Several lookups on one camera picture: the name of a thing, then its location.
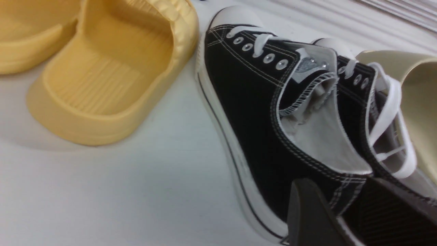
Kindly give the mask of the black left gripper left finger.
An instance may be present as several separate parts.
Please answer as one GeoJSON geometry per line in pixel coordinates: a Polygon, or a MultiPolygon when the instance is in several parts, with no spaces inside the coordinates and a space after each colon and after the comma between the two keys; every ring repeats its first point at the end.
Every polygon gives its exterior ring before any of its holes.
{"type": "Polygon", "coordinates": [[[290,246],[363,246],[332,212],[320,188],[309,179],[296,179],[289,196],[290,246]]]}

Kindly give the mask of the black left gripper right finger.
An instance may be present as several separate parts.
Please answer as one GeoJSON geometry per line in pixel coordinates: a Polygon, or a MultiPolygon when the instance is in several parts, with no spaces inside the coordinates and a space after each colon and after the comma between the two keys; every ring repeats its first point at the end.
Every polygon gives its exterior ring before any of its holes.
{"type": "Polygon", "coordinates": [[[435,246],[436,207],[380,178],[365,182],[343,214],[366,246],[435,246]]]}

